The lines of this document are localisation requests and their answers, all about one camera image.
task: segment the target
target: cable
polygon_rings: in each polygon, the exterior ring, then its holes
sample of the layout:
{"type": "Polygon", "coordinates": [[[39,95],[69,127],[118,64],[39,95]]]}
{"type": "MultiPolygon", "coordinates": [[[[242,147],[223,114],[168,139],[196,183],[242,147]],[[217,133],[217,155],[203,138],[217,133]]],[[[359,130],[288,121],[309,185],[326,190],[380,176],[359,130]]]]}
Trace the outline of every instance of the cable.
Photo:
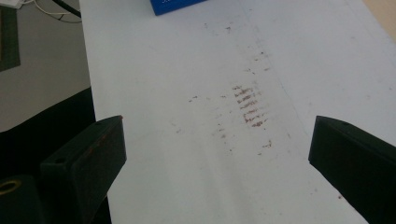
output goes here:
{"type": "Polygon", "coordinates": [[[53,19],[55,19],[55,20],[57,20],[57,21],[61,21],[61,22],[66,22],[66,23],[82,23],[82,21],[63,21],[62,18],[64,17],[64,15],[61,15],[60,18],[56,18],[56,17],[54,17],[53,15],[50,15],[50,14],[46,14],[46,15],[49,16],[49,17],[51,17],[51,18],[53,18],[53,19]]]}
{"type": "Polygon", "coordinates": [[[73,7],[70,7],[69,5],[67,5],[64,1],[62,0],[52,0],[54,3],[58,4],[60,7],[66,9],[67,11],[71,12],[72,14],[74,14],[77,17],[81,18],[81,12],[79,12],[78,10],[75,10],[73,7]]]}
{"type": "Polygon", "coordinates": [[[38,3],[36,0],[33,0],[35,2],[35,6],[42,12],[44,12],[47,15],[68,15],[70,14],[70,12],[48,12],[46,10],[44,10],[38,3]]]}
{"type": "Polygon", "coordinates": [[[35,1],[35,0],[25,1],[25,2],[23,2],[22,4],[23,4],[23,5],[26,5],[26,4],[33,3],[34,1],[35,1]]]}

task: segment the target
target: blue box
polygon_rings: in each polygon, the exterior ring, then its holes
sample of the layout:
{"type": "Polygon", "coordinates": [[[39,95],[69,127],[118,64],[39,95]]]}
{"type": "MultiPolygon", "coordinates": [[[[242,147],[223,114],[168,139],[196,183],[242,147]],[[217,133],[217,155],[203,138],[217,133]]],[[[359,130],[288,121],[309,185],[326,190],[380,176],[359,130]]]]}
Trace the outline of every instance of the blue box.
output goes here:
{"type": "Polygon", "coordinates": [[[159,16],[163,13],[174,11],[176,9],[191,6],[205,0],[150,0],[155,15],[159,16]]]}

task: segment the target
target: red marking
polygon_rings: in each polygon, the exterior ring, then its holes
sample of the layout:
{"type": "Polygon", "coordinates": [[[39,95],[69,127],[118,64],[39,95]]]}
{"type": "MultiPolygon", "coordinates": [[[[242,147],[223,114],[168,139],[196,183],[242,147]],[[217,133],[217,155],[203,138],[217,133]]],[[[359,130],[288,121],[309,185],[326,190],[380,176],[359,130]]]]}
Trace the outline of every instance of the red marking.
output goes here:
{"type": "Polygon", "coordinates": [[[268,145],[265,145],[265,146],[262,146],[262,147],[271,147],[271,146],[272,146],[272,141],[269,140],[269,141],[268,141],[268,145]]]}
{"type": "Polygon", "coordinates": [[[245,109],[245,108],[247,108],[247,107],[249,107],[249,106],[251,106],[251,105],[255,105],[255,104],[257,104],[257,101],[250,101],[249,103],[247,103],[247,104],[245,104],[244,106],[239,107],[239,108],[240,108],[240,109],[245,109]]]}
{"type": "Polygon", "coordinates": [[[242,102],[244,102],[244,101],[250,99],[250,97],[251,97],[251,95],[247,95],[247,96],[245,96],[242,100],[238,100],[237,102],[238,102],[238,104],[241,104],[242,102]]]}
{"type": "Polygon", "coordinates": [[[253,114],[253,113],[257,112],[257,111],[258,111],[257,108],[256,108],[256,109],[249,110],[249,111],[246,113],[246,115],[248,115],[248,114],[253,114]]]}
{"type": "Polygon", "coordinates": [[[260,127],[260,126],[262,126],[262,121],[259,121],[252,125],[252,127],[260,127]]]}
{"type": "Polygon", "coordinates": [[[254,119],[259,119],[259,118],[261,118],[261,117],[262,117],[262,115],[257,115],[257,116],[254,117],[254,118],[247,119],[247,118],[246,118],[246,114],[244,115],[244,118],[245,118],[245,122],[246,122],[246,123],[251,122],[251,121],[253,121],[254,119]]]}
{"type": "Polygon", "coordinates": [[[243,90],[241,88],[239,88],[239,90],[241,90],[241,91],[238,92],[237,94],[234,94],[235,97],[238,97],[240,95],[245,95],[248,91],[253,91],[253,89],[251,89],[251,88],[247,88],[247,89],[243,89],[243,90]]]}

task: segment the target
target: gray floor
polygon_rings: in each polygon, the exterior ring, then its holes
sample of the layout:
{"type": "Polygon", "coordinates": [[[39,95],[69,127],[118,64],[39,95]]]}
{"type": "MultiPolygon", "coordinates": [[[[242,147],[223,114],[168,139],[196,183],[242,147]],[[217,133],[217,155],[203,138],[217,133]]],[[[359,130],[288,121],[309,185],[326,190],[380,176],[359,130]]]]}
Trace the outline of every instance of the gray floor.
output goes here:
{"type": "MultiPolygon", "coordinates": [[[[76,0],[65,2],[78,8],[76,0]]],[[[50,0],[39,3],[64,11],[50,0]]],[[[30,4],[18,10],[18,30],[21,66],[0,72],[0,132],[90,87],[81,23],[57,21],[30,4]]]]}

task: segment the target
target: white surface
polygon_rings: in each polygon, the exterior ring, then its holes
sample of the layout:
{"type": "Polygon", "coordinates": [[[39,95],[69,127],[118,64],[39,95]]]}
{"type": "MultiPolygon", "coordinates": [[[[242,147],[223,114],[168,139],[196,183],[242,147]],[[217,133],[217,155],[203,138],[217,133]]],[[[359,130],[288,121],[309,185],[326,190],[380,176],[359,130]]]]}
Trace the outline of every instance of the white surface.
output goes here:
{"type": "Polygon", "coordinates": [[[113,223],[366,223],[307,160],[316,115],[396,145],[396,47],[360,0],[80,4],[96,116],[124,116],[113,223]]]}

